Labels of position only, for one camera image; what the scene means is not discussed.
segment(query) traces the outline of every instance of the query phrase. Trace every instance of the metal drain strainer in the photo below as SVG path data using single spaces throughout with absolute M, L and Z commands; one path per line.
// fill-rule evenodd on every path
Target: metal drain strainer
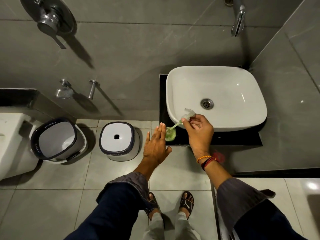
M 204 109 L 212 109 L 214 107 L 214 102 L 208 98 L 202 99 L 200 104 Z

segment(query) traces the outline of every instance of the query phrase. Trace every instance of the bracelet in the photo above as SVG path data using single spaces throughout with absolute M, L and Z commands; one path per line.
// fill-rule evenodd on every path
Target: bracelet
M 208 155 L 208 156 L 201 156 L 201 157 L 199 157 L 198 159 L 197 159 L 197 163 L 199 163 L 199 160 L 201 160 L 201 159 L 203 159 L 203 158 L 206 158 L 206 157 L 211 157 L 210 155 Z
M 205 167 L 206 167 L 209 163 L 211 163 L 212 161 L 216 161 L 216 160 L 217 160 L 217 158 L 215 158 L 215 157 L 210 157 L 210 158 L 208 158 L 208 159 L 205 160 L 203 163 L 201 163 L 202 169 L 205 170 Z

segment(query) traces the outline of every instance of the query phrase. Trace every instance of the sink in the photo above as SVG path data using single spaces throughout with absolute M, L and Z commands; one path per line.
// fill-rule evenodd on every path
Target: sink
M 166 103 L 176 124 L 185 108 L 204 115 L 214 131 L 239 131 L 261 124 L 267 107 L 253 75 L 237 67 L 182 66 L 170 71 Z

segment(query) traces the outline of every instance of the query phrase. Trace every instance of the orange braided bracelet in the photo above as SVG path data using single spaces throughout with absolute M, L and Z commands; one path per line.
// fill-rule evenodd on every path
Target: orange braided bracelet
M 201 159 L 203 159 L 203 158 L 206 158 L 206 157 L 211 157 L 210 155 L 208 155 L 208 156 L 201 156 L 201 157 L 199 157 L 198 159 L 197 159 L 197 163 L 199 163 L 199 160 L 201 160 Z

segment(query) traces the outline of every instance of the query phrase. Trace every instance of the hand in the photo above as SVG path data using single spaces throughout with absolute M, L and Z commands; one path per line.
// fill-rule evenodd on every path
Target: hand
M 195 114 L 190 122 L 182 118 L 189 135 L 189 143 L 195 158 L 210 155 L 209 146 L 214 135 L 214 127 L 202 114 Z
M 158 166 L 166 159 L 170 152 L 172 152 L 170 146 L 166 149 L 166 125 L 160 123 L 154 130 L 151 140 L 150 132 L 146 136 L 142 160 L 150 161 L 155 166 Z

